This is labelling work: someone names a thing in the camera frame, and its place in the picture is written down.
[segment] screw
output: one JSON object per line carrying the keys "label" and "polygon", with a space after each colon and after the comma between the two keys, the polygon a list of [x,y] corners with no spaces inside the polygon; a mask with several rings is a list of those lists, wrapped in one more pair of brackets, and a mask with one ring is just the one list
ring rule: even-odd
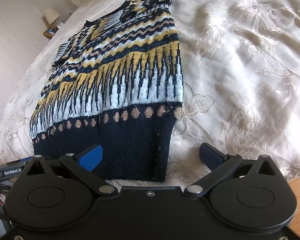
{"label": "screw", "polygon": [[24,240],[22,236],[14,236],[13,240]]}
{"label": "screw", "polygon": [[146,194],[147,194],[148,197],[154,197],[155,196],[155,193],[153,191],[147,191]]}
{"label": "screw", "polygon": [[187,187],[187,191],[193,194],[199,194],[203,191],[203,188],[199,185],[190,185]]}
{"label": "screw", "polygon": [[115,188],[111,185],[103,185],[99,188],[99,191],[103,194],[111,194],[115,191]]}

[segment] knit sweater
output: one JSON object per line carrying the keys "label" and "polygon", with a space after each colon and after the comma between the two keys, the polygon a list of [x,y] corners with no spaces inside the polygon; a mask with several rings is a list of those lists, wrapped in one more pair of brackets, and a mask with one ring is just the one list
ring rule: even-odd
{"label": "knit sweater", "polygon": [[164,181],[183,98],[171,2],[125,1],[59,46],[30,120],[35,154],[99,144],[101,178]]}

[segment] bed sheet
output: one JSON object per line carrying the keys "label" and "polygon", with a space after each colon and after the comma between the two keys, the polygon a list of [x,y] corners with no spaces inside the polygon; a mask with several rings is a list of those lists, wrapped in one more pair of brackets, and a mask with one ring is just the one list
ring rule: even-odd
{"label": "bed sheet", "polygon": [[[0,163],[33,154],[29,118],[58,46],[124,1],[84,4],[36,58],[2,116]],[[198,156],[202,142],[244,158],[268,154],[287,180],[300,176],[300,0],[174,0],[170,12],[185,91],[163,185],[184,187],[209,172]]]}

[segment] fair isle sweater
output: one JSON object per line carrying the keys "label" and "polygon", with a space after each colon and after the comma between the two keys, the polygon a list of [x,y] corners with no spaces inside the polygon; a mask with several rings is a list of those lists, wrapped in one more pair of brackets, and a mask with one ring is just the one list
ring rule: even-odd
{"label": "fair isle sweater", "polygon": [[59,46],[30,120],[35,154],[98,144],[101,178],[164,181],[183,98],[171,2],[125,1]]}

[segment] lampshade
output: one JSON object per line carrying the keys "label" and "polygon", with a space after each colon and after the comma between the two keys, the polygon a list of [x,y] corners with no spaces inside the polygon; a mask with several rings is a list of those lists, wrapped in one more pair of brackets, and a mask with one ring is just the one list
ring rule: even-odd
{"label": "lampshade", "polygon": [[48,23],[51,24],[60,16],[60,13],[52,8],[47,8],[44,10],[43,15],[47,19]]}

